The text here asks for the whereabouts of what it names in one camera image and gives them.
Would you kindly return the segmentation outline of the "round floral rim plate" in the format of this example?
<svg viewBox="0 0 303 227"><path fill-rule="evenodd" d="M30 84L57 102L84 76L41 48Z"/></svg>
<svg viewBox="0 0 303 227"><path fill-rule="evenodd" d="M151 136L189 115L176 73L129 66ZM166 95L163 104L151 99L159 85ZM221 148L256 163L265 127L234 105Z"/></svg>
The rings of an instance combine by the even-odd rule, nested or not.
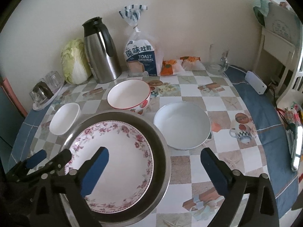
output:
<svg viewBox="0 0 303 227"><path fill-rule="evenodd" d="M85 197L90 209L113 214L135 205L145 194L154 172L154 158L147 139L130 124L107 120L82 129L72 141L72 159L65 173L79 169L99 147L109 152L109 161L94 190Z"/></svg>

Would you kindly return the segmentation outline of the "small white square bowl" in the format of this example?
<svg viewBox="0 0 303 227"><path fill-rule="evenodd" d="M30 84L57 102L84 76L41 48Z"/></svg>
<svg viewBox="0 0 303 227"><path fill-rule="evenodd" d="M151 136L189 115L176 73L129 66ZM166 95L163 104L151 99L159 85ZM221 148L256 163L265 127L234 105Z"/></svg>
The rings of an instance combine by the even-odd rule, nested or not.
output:
<svg viewBox="0 0 303 227"><path fill-rule="evenodd" d="M57 136L64 135L80 117L80 114L80 106L77 103L63 105L57 110L51 120L50 132Z"/></svg>

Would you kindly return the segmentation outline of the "stainless steel round tray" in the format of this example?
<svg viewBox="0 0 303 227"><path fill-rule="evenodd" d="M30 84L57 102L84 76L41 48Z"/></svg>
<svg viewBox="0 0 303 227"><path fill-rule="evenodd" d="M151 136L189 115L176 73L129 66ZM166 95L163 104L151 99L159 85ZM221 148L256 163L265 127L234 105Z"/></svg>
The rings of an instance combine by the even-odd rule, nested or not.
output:
<svg viewBox="0 0 303 227"><path fill-rule="evenodd" d="M129 111L106 110L99 114L80 119L66 137L62 149L69 149L73 140L80 132L99 121L118 120L137 128L151 144L154 157L154 174L145 195L133 207L116 214L101 214L93 212L93 216L101 226L128 226L138 223L151 214L165 196L171 175L171 160L167 142L159 129L146 117Z"/></svg>

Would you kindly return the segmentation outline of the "large white ceramic bowl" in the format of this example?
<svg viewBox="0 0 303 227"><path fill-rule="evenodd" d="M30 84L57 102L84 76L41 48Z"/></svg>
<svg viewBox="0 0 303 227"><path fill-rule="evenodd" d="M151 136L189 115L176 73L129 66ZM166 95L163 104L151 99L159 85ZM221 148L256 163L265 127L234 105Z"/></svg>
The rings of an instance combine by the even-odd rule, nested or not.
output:
<svg viewBox="0 0 303 227"><path fill-rule="evenodd" d="M169 103L158 110L154 125L167 145L176 150L191 150L202 145L211 133L206 112L198 105L183 101Z"/></svg>

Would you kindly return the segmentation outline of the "strawberry pattern red-rim bowl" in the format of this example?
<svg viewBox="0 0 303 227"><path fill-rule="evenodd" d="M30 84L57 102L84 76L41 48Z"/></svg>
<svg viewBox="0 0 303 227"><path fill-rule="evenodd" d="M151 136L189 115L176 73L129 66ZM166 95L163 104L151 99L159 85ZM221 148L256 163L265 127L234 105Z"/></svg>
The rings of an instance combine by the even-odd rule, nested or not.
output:
<svg viewBox="0 0 303 227"><path fill-rule="evenodd" d="M139 79L128 79L111 88L107 95L108 104L117 110L144 114L151 99L148 83Z"/></svg>

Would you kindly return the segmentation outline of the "checkered blue-edged tablecloth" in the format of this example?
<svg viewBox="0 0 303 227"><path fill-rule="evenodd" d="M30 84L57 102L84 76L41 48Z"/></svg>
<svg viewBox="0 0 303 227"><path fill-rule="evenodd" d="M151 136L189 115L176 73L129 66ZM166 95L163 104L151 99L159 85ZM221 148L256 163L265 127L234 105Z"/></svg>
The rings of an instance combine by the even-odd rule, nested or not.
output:
<svg viewBox="0 0 303 227"><path fill-rule="evenodd" d="M291 207L299 194L299 177L290 168L290 154L274 107L264 95L258 95L245 82L245 73L234 67L222 76L204 70L186 71L183 75L143 77L151 85L151 102L145 117L153 119L163 106L178 101L199 105L208 115L211 138L203 143L231 169L258 176L268 173L280 214L280 225L290 226L299 211ZM94 79L79 85L65 85L54 102L39 112L31 111L17 135L8 166L41 149L52 158L61 150L65 138L49 131L56 111L66 103L77 103L81 118L108 110L107 95L128 74L110 83L98 84ZM192 150L171 150L172 175L170 186L158 207L137 226L207 226L218 210L218 200L198 207L199 214L183 207L183 203L212 188L200 162L201 147Z"/></svg>

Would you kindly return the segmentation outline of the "white tray with glasses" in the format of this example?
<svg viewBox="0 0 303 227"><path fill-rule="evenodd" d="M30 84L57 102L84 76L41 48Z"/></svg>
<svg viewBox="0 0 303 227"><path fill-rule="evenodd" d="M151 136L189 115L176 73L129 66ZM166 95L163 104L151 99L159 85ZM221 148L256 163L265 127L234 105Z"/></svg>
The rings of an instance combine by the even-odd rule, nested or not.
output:
<svg viewBox="0 0 303 227"><path fill-rule="evenodd" d="M50 71L31 89L29 95L33 101L32 109L40 111L47 107L58 95L64 85L64 79L57 71Z"/></svg>

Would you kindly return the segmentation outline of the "napa cabbage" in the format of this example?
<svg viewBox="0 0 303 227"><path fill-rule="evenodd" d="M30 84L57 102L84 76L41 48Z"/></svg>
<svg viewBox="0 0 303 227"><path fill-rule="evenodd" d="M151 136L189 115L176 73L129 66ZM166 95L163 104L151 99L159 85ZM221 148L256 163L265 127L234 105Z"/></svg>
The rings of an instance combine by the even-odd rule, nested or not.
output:
<svg viewBox="0 0 303 227"><path fill-rule="evenodd" d="M61 51L61 65L65 81L72 85L80 85L92 75L81 39L65 45Z"/></svg>

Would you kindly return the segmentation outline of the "white power adapter box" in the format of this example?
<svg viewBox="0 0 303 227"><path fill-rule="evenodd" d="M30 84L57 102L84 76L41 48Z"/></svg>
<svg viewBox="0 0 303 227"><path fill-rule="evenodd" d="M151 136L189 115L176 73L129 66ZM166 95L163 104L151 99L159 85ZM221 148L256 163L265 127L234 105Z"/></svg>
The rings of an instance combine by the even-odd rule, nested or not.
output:
<svg viewBox="0 0 303 227"><path fill-rule="evenodd" d="M266 92L267 85L253 72L247 71L245 81L259 94L263 95Z"/></svg>

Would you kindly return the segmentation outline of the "white lattice chair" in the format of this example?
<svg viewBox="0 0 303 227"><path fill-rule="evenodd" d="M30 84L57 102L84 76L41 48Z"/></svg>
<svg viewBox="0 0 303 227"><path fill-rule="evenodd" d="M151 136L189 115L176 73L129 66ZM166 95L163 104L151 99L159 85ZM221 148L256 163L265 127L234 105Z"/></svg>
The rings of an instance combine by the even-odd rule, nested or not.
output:
<svg viewBox="0 0 303 227"><path fill-rule="evenodd" d="M281 109L291 107L293 102L302 105L302 22L300 22L299 35L299 46L295 53L295 65L291 80L277 100L277 107Z"/></svg>

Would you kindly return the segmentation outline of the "clear glass mug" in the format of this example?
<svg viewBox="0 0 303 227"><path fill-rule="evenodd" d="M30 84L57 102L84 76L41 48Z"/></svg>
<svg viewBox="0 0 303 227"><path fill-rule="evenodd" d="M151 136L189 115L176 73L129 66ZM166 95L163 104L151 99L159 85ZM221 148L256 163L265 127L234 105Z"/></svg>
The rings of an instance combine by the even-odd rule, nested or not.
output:
<svg viewBox="0 0 303 227"><path fill-rule="evenodd" d="M229 67L229 48L221 44L210 44L206 70L213 75L223 74Z"/></svg>

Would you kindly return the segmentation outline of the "stainless steel thermos jug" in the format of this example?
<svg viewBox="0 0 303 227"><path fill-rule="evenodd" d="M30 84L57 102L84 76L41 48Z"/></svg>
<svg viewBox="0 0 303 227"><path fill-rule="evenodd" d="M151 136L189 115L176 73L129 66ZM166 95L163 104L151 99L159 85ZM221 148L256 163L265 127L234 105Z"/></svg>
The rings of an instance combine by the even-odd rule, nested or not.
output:
<svg viewBox="0 0 303 227"><path fill-rule="evenodd" d="M105 84L117 79L122 69L115 44L102 18L91 18L82 26L85 55L96 82Z"/></svg>

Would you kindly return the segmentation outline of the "orange snack packet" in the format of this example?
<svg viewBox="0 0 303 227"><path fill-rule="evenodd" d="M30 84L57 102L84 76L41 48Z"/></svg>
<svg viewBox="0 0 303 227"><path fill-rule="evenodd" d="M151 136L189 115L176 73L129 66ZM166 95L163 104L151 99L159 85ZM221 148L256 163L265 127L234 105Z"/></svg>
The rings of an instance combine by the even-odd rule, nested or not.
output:
<svg viewBox="0 0 303 227"><path fill-rule="evenodd" d="M178 75L184 72L181 59L171 59L162 62L161 76Z"/></svg>
<svg viewBox="0 0 303 227"><path fill-rule="evenodd" d="M183 56L180 58L182 60L182 67L185 71L199 71L205 70L200 57L197 56Z"/></svg>

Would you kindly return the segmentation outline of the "toast bread bag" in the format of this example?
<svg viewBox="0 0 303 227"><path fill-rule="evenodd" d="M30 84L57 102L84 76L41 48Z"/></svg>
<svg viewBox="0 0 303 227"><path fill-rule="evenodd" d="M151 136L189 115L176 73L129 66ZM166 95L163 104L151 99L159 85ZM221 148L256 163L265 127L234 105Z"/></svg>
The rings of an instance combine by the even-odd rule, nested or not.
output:
<svg viewBox="0 0 303 227"><path fill-rule="evenodd" d="M131 77L159 76L162 67L164 54L159 42L138 27L141 13L146 10L146 5L132 4L119 11L122 19L133 29L123 51Z"/></svg>

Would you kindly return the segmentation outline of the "white shelf unit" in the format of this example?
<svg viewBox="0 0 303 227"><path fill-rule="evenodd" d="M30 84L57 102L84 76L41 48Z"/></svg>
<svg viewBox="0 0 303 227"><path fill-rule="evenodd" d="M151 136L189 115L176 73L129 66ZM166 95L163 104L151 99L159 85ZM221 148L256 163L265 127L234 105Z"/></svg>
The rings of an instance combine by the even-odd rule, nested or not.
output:
<svg viewBox="0 0 303 227"><path fill-rule="evenodd" d="M260 0L253 11L261 24L261 40L253 72L257 73L260 68L263 51L276 58L288 70L294 71L301 40L301 22L297 14L288 3L273 0Z"/></svg>

